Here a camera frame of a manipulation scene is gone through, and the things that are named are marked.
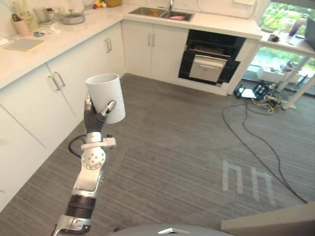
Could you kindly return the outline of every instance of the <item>oven door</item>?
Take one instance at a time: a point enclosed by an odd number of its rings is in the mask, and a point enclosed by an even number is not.
[[[217,82],[227,60],[204,55],[195,55],[189,77]]]
[[[209,79],[210,77],[208,77],[208,79],[205,80],[205,79],[198,79],[198,78],[190,76],[190,71],[191,71],[191,68],[193,65],[193,61],[195,59],[195,55],[208,56],[209,58],[222,59],[225,61],[224,68],[221,71],[219,79],[216,82],[210,80]],[[239,61],[228,59],[226,57],[222,57],[219,55],[213,55],[210,53],[200,52],[200,51],[196,52],[195,50],[186,50],[186,51],[184,51],[184,54],[183,54],[182,63],[181,63],[178,77],[182,78],[182,79],[193,80],[193,81],[197,81],[197,82],[201,82],[201,83],[205,83],[205,84],[210,84],[210,85],[222,84],[223,82],[229,83],[230,79],[232,78],[232,76],[233,76],[233,74],[234,74],[234,72],[237,69],[239,64],[240,64]]]

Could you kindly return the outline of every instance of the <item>green trees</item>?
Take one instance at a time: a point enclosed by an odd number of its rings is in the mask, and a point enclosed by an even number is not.
[[[297,20],[300,17],[310,17],[315,20],[315,10],[305,7],[299,7],[294,5],[288,5],[284,3],[272,2],[269,7],[266,9],[264,15],[260,20],[260,25],[270,26],[272,28],[281,30],[286,18],[291,18]],[[305,34],[306,24],[304,24],[297,32],[297,34]],[[260,48],[257,53],[256,59],[264,61],[265,63],[271,62],[273,59],[277,58],[277,61],[284,63],[285,61],[293,61],[297,64],[302,56],[289,53],[286,51],[280,51],[272,48]],[[309,59],[308,63],[304,68],[315,70],[315,59]]]
[[[315,20],[315,10],[300,6],[272,2],[262,16],[260,25],[266,25],[280,30],[283,27],[283,23],[286,18],[297,20],[300,17],[310,17]],[[303,25],[297,33],[304,35],[305,28],[306,25]]]

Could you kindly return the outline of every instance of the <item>stainless steel sink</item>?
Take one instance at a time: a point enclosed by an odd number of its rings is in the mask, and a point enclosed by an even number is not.
[[[164,12],[166,12],[165,9],[150,8],[150,7],[139,7],[137,9],[135,9],[134,11],[130,12],[129,14],[159,17]]]
[[[150,8],[150,7],[139,7],[129,14],[141,15],[141,16],[152,16],[165,18],[177,21],[191,21],[193,13],[181,12],[181,11],[168,11],[166,9],[160,8]]]
[[[166,11],[160,17],[177,21],[191,21],[193,15],[194,15],[193,13],[186,13],[180,11]]]

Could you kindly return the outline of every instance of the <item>faucet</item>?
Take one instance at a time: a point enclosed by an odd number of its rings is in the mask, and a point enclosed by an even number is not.
[[[174,3],[174,0],[169,0],[169,8],[168,8],[169,11],[172,11],[173,9],[173,3]]]

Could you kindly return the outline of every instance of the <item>oven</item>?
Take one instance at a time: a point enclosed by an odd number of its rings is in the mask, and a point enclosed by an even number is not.
[[[179,78],[216,85],[228,83],[240,64],[236,57],[245,38],[190,30]]]

